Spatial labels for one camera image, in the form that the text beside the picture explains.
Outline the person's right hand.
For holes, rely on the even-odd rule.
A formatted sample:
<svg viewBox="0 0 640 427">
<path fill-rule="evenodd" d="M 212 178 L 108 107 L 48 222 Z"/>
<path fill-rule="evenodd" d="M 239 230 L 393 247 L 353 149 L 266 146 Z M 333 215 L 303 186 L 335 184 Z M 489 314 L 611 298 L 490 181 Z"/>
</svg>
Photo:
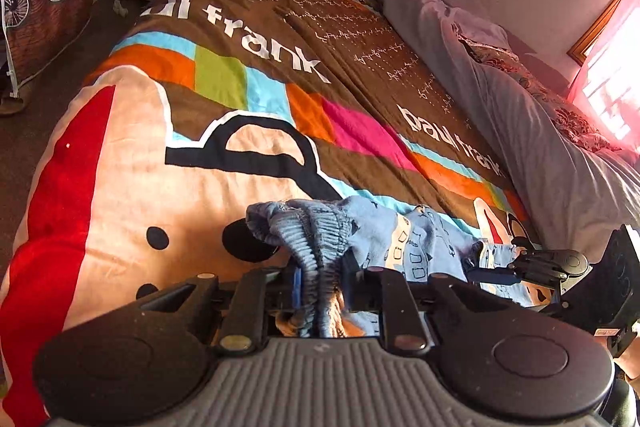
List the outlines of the person's right hand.
<svg viewBox="0 0 640 427">
<path fill-rule="evenodd" d="M 640 376 L 640 340 L 636 338 L 614 361 L 628 379 L 637 379 Z"/>
</svg>

